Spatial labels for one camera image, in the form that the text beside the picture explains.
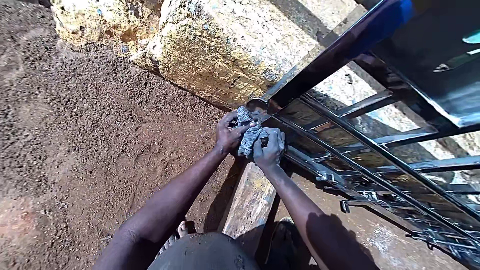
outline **black metal frame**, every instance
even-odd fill
[[[479,195],[480,190],[468,184],[440,186],[423,175],[480,169],[480,157],[406,164],[388,151],[392,147],[480,130],[480,125],[457,127],[438,112],[406,78],[367,51],[379,40],[365,40],[363,34],[375,31],[381,20],[388,20],[382,16],[383,13],[400,2],[379,2],[315,60],[300,72],[298,67],[293,68],[260,102],[251,101],[249,108],[263,107],[269,117],[264,121],[264,126],[275,122],[275,127],[294,131],[326,150],[327,153],[311,157],[288,146],[285,157],[312,173],[318,181],[326,183],[329,190],[338,190],[348,197],[349,200],[342,201],[343,211],[349,212],[349,206],[369,207],[407,230],[412,238],[441,248],[470,268],[480,269],[480,205],[459,197]],[[334,113],[307,92],[351,61],[387,90]],[[322,118],[302,126],[282,116],[281,111],[294,100],[300,101]],[[370,139],[348,122],[398,101],[407,104],[429,126],[400,135]],[[335,148],[317,136],[319,132],[331,128],[343,129],[359,143]],[[365,168],[353,159],[365,151],[376,153],[393,166]],[[354,171],[333,169],[327,162],[332,157]],[[395,183],[388,179],[391,175],[406,175],[412,182],[407,185]]]

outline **metal gate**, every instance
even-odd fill
[[[473,269],[480,269],[480,204],[469,196],[480,189],[439,183],[428,174],[477,170],[480,157],[407,164],[394,150],[480,130],[480,44],[471,38],[480,33],[478,11],[478,1],[383,0],[312,62],[299,63],[248,103],[265,112],[264,126],[287,134],[288,160],[325,191],[348,198],[344,212],[368,207]],[[311,89],[351,61],[385,90],[332,111]],[[426,125],[372,139],[352,124],[396,102]],[[356,143],[339,146],[321,136],[335,129]],[[391,165],[368,166],[358,158],[366,154]]]

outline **wooden post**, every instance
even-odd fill
[[[227,214],[223,233],[255,257],[276,191],[253,162],[245,167]]]

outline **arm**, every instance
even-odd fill
[[[330,270],[378,269],[347,230],[333,222],[300,190],[278,165],[285,148],[285,134],[265,129],[268,146],[254,144],[253,157],[282,199],[313,258]]]
[[[115,233],[94,269],[148,268],[217,167],[250,127],[229,129],[228,124],[236,118],[236,111],[223,117],[216,127],[217,143],[213,150],[155,192]]]

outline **gray cloth rag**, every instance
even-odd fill
[[[244,106],[237,109],[237,126],[234,128],[239,128],[243,125],[250,124],[253,119],[250,117],[250,112]],[[239,147],[239,156],[246,156],[247,158],[253,158],[253,144],[257,139],[267,138],[268,134],[262,128],[262,125],[257,123],[256,126],[249,128],[243,135]]]

